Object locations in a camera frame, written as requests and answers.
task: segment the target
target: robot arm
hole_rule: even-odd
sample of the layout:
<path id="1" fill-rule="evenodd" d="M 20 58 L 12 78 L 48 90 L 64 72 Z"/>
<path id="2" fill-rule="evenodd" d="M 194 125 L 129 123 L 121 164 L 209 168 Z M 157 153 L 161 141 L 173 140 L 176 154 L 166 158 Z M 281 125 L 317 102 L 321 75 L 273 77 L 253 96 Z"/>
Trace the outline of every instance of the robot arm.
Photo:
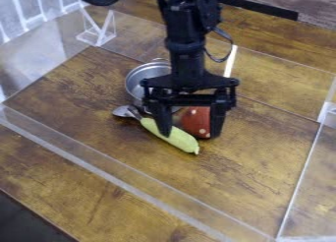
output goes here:
<path id="1" fill-rule="evenodd" d="M 117 0 L 84 0 L 93 5 L 110 5 Z M 172 106 L 209 107 L 209 134 L 218 136 L 225 112 L 236 105 L 236 79 L 213 75 L 205 69 L 206 34 L 213 30 L 230 42 L 220 23 L 220 7 L 216 0 L 156 0 L 166 24 L 165 47 L 170 55 L 170 75 L 141 81 L 142 104 L 152 113 L 160 133 L 169 136 Z M 194 91 L 214 90 L 213 94 Z"/>

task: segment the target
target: spoon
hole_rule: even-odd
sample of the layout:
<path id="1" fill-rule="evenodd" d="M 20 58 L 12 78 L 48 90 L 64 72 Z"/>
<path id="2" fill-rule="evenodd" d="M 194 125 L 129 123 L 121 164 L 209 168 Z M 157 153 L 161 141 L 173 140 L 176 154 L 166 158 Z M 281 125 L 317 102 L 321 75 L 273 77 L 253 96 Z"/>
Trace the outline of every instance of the spoon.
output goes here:
<path id="1" fill-rule="evenodd" d="M 185 152 L 193 152 L 194 154 L 198 154 L 198 143 L 193 136 L 190 136 L 186 132 L 184 132 L 181 129 L 172 127 L 172 132 L 169 138 L 162 136 L 158 132 L 154 120 L 146 117 L 141 117 L 136 107 L 133 105 L 122 105 L 118 108 L 116 108 L 112 111 L 112 114 L 120 117 L 129 117 L 134 118 L 141 126 L 153 134 L 156 135 L 161 140 L 168 142 L 170 145 L 173 145 L 176 148 Z"/>

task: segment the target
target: red object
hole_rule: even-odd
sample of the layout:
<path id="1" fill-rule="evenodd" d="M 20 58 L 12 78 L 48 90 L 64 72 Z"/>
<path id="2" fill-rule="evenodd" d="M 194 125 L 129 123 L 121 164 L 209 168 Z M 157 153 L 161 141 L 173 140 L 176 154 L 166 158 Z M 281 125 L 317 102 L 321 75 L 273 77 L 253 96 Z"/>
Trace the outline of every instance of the red object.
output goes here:
<path id="1" fill-rule="evenodd" d="M 198 138 L 210 137 L 210 108 L 189 107 L 181 116 L 181 126 L 185 132 Z"/>

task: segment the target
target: wooden table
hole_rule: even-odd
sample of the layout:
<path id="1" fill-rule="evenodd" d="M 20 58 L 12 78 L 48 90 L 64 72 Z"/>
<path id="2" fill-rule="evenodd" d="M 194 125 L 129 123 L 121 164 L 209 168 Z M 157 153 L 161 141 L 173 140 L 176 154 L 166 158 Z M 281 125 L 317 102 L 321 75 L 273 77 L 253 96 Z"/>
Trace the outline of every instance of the wooden table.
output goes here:
<path id="1" fill-rule="evenodd" d="M 137 13 L 146 19 L 158 21 L 152 1 L 125 0 L 118 10 Z M 100 18 L 100 9 L 92 8 Z M 336 37 L 334 33 L 293 22 L 269 18 L 260 14 L 236 10 L 249 21 L 260 18 L 282 28 L 282 35 L 292 31 L 293 38 L 304 34 L 322 34 Z M 316 44 L 290 39 L 285 46 L 276 41 L 278 30 L 244 40 L 234 27 L 262 30 L 262 23 L 248 25 L 246 21 L 233 20 L 232 31 L 237 43 L 265 50 L 292 60 L 305 63 L 306 49 L 313 67 L 336 70 L 329 56 L 324 55 Z M 282 51 L 290 45 L 290 51 Z M 205 203 L 224 209 L 246 223 L 270 235 L 276 235 L 284 218 L 294 184 L 301 172 L 317 124 L 301 110 L 300 100 L 292 108 L 294 115 L 256 100 L 268 99 L 265 94 L 252 97 L 253 83 L 246 85 L 238 97 L 238 107 L 226 119 L 226 128 L 220 138 L 200 142 L 202 152 L 193 157 L 181 153 L 150 136 L 128 119 L 116 119 L 109 110 L 129 103 L 124 92 L 124 77 L 138 62 L 98 48 L 88 48 L 37 83 L 29 86 L 8 101 L 6 105 L 41 121 L 45 125 L 106 153 L 125 164 L 144 171 L 178 190 L 197 197 Z M 324 84 L 313 92 L 322 94 L 330 76 L 312 74 L 302 86 L 310 81 Z M 61 157 L 1 128 L 0 145 L 0 188 L 13 196 L 41 217 L 81 241 L 212 241 L 200 230 L 161 211 L 116 185 L 86 172 Z"/>

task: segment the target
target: silver pot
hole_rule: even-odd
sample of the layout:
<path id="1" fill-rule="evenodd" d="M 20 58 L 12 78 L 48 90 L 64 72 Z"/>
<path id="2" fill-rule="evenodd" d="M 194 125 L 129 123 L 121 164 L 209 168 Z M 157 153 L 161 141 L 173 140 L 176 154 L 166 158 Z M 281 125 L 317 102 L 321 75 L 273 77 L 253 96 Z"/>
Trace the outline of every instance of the silver pot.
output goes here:
<path id="1" fill-rule="evenodd" d="M 168 63 L 168 60 L 157 58 L 153 59 L 152 62 L 132 69 L 125 76 L 125 90 L 133 98 L 132 103 L 145 113 L 149 112 L 141 106 L 142 87 L 140 81 L 166 74 L 170 74 L 170 64 Z"/>

